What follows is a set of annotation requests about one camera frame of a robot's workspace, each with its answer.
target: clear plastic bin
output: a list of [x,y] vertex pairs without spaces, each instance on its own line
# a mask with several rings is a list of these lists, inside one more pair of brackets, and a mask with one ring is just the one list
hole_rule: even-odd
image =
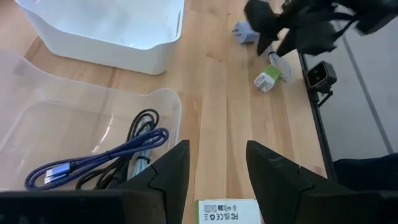
[[170,132],[166,144],[152,150],[152,161],[177,144],[182,107],[172,90],[138,95],[55,77],[2,51],[0,71],[1,190],[23,190],[29,172],[48,162],[124,143],[132,120],[146,108],[157,110],[159,127]]

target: black camera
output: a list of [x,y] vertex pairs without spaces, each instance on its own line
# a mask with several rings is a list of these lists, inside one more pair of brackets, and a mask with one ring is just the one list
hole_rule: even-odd
[[305,79],[310,90],[324,94],[329,93],[331,86],[337,81],[335,69],[324,61],[307,71]]

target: small box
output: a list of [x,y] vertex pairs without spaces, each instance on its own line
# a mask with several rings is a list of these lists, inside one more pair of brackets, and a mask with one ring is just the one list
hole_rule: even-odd
[[256,199],[218,199],[197,201],[198,224],[261,224]]

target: wooden table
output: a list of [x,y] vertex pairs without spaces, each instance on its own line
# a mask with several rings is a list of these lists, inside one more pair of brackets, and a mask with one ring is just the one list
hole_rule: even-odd
[[[178,91],[183,103],[180,139],[191,142],[190,186],[184,223],[194,223],[197,199],[254,198],[246,167],[247,140],[326,175],[296,52],[285,57],[293,78],[262,93],[254,79],[267,65],[252,45],[231,35],[246,0],[186,0],[182,38],[170,68],[149,76],[49,52],[12,0],[0,0],[0,49],[15,52],[61,77],[150,93]],[[272,2],[280,10],[282,0]]]

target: usb connector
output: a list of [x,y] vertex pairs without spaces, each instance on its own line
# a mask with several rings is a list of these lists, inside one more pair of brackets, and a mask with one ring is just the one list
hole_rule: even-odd
[[70,162],[55,166],[45,172],[45,177],[57,177],[63,174],[69,174]]
[[58,175],[58,176],[45,177],[44,178],[44,184],[51,183],[51,182],[53,182],[55,180],[61,179],[61,178],[66,177],[66,176],[67,176],[66,174],[62,174],[62,175]]

